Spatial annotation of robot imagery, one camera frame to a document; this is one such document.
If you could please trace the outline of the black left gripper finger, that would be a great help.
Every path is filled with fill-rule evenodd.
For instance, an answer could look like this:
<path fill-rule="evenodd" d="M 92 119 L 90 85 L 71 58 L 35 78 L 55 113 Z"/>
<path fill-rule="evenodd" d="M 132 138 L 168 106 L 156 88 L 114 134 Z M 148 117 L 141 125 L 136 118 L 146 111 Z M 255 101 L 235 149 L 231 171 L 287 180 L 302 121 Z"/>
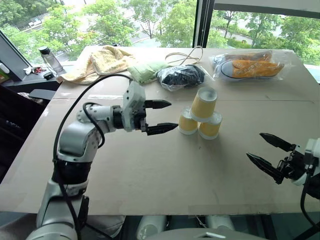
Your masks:
<path fill-rule="evenodd" d="M 146 109 L 163 109 L 172 104 L 166 100 L 145 100 L 144 107 Z"/>
<path fill-rule="evenodd" d="M 164 134 L 166 132 L 172 131 L 178 127 L 177 123 L 159 123 L 155 126 L 148 126 L 146 128 L 146 133 L 148 136 Z"/>

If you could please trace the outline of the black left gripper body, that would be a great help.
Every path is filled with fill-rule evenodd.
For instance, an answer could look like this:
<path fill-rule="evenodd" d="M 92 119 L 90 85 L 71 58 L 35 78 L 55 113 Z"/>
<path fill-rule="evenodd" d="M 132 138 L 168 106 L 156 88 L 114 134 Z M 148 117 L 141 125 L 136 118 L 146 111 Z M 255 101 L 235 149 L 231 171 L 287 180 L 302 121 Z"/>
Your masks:
<path fill-rule="evenodd" d="M 147 131 L 148 124 L 146 117 L 146 104 L 143 102 L 141 106 L 133 110 L 133 124 L 136 130 L 141 130 L 142 132 Z"/>

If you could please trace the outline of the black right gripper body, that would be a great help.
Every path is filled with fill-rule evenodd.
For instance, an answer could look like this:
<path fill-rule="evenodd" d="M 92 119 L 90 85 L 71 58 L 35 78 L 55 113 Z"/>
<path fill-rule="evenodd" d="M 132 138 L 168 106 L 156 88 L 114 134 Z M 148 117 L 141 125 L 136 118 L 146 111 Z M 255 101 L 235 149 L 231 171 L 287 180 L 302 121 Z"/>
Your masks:
<path fill-rule="evenodd" d="M 301 151 L 301 146 L 297 144 L 289 156 L 279 162 L 276 169 L 284 178 L 298 180 L 305 173 L 305 155 Z"/>

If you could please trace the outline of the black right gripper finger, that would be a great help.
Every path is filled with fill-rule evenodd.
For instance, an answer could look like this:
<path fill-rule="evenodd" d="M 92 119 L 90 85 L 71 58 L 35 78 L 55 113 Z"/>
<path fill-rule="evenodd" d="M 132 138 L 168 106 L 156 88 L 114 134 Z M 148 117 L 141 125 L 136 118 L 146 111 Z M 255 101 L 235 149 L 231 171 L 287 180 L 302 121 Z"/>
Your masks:
<path fill-rule="evenodd" d="M 270 133 L 264 133 L 261 132 L 259 133 L 259 135 L 269 144 L 271 144 L 272 146 L 276 147 L 276 148 L 280 148 L 285 152 L 292 152 L 295 148 L 296 148 L 296 144 L 291 144 L 285 140 L 283 140 L 282 138 L 270 134 Z"/>
<path fill-rule="evenodd" d="M 266 161 L 260 156 L 254 155 L 249 152 L 247 152 L 246 155 L 254 165 L 256 165 L 261 171 L 263 171 L 264 173 L 272 177 L 278 185 L 283 182 L 284 180 L 283 173 L 280 170 L 273 167 L 270 162 Z"/>

